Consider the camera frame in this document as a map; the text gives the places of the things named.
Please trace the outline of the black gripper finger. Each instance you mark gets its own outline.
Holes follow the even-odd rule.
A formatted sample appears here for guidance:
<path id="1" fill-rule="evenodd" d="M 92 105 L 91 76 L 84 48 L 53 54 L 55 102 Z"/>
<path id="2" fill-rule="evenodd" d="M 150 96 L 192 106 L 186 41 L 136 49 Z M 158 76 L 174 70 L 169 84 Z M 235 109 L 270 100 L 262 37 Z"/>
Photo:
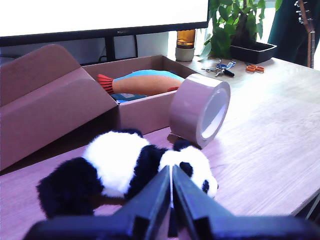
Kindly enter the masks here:
<path id="1" fill-rule="evenodd" d="M 230 240 L 233 214 L 199 189 L 178 166 L 172 169 L 173 203 L 180 240 Z"/>
<path id="2" fill-rule="evenodd" d="M 116 213 L 113 240 L 166 240 L 171 204 L 170 167 L 164 167 Z"/>

